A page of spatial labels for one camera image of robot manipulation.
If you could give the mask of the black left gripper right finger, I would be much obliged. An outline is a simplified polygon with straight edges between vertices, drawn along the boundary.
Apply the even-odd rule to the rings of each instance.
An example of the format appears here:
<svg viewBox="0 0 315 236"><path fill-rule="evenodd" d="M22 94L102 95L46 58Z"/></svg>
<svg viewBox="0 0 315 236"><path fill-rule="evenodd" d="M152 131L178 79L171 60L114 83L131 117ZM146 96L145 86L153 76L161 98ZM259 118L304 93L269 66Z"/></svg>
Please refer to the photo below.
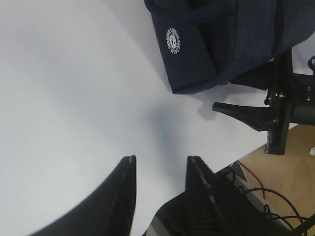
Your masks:
<svg viewBox="0 0 315 236"><path fill-rule="evenodd" d="M293 236L267 218L199 156L187 158L185 209L191 236Z"/></svg>

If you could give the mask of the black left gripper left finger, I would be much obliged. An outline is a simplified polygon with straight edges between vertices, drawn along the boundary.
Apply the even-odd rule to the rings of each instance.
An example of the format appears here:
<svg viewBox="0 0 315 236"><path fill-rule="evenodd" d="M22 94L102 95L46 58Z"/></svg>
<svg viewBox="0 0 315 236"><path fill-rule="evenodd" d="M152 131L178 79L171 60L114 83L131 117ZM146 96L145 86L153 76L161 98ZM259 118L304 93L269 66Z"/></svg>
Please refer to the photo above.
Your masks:
<svg viewBox="0 0 315 236"><path fill-rule="evenodd" d="M136 157L121 159L79 205L36 236L128 236L136 205Z"/></svg>

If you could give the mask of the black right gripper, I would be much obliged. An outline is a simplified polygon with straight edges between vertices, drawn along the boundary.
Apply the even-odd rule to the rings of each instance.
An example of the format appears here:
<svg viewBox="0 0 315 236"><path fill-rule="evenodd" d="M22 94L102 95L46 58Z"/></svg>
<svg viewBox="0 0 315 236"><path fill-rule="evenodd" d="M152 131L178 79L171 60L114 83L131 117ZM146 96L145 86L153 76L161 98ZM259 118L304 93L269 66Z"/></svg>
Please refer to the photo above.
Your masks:
<svg viewBox="0 0 315 236"><path fill-rule="evenodd" d="M235 118L258 132L267 131L265 153L283 155L292 112L290 102L292 76L291 50L277 55L274 60L250 69L241 69L233 65L222 73L218 86L232 84L268 90L265 105L269 107L216 102L212 105L212 110Z"/></svg>

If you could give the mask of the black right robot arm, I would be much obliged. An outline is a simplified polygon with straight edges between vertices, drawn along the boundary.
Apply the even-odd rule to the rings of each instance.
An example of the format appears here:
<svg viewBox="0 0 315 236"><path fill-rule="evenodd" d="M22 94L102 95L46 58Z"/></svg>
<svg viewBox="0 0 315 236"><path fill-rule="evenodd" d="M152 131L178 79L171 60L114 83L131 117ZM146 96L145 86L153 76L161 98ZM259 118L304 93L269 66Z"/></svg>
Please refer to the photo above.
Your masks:
<svg viewBox="0 0 315 236"><path fill-rule="evenodd" d="M315 124L315 76L293 72L292 51L231 80L267 92L263 107L216 102L212 110L267 132L265 153L283 155L291 123Z"/></svg>

